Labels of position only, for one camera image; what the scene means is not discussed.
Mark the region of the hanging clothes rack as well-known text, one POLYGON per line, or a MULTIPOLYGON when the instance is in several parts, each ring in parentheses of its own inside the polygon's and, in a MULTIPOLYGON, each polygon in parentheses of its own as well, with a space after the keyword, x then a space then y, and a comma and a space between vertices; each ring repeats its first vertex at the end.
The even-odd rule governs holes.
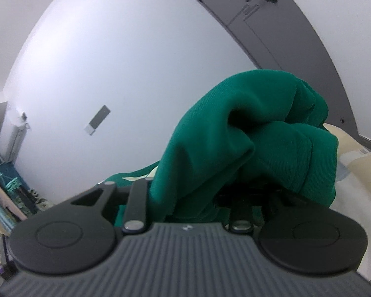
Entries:
POLYGON ((14 165, 0 158, 0 285, 16 272, 8 239, 21 221, 45 211, 53 204, 29 188, 14 165))

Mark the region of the white wall air conditioner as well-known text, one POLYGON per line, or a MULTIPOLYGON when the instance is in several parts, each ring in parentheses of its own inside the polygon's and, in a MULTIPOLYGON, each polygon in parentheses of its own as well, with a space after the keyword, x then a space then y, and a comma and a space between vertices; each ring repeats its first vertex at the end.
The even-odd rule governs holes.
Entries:
POLYGON ((9 163, 16 159, 28 123, 17 111, 7 111, 0 131, 0 159, 9 163))

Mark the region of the green zip hoodie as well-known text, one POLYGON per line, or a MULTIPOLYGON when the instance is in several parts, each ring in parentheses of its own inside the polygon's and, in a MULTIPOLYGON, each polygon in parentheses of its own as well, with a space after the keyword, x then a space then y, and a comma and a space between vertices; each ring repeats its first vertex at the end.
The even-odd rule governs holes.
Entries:
POLYGON ((227 223, 236 200, 260 217, 260 176, 330 206, 338 140, 324 127, 327 116, 326 101, 290 73, 239 73, 182 117, 158 162, 110 180, 126 186, 150 177, 155 222, 227 223))

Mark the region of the grey wardrobe door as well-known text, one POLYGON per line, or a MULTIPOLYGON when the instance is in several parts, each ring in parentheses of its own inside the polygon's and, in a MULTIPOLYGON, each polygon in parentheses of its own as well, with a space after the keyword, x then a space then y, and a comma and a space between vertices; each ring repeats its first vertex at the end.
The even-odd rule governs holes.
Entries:
POLYGON ((294 0, 198 0, 258 68, 286 71, 326 100, 329 124, 371 149, 358 129, 338 72, 318 34, 294 0))

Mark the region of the grey wall switch panel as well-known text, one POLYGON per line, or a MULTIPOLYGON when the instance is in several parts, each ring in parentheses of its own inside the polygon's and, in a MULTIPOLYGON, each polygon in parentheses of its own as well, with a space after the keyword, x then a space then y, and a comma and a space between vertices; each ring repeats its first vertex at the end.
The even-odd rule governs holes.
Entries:
POLYGON ((85 126, 84 131, 88 135, 92 135, 110 113, 111 110, 106 105, 103 105, 101 109, 90 120, 87 126, 85 126))

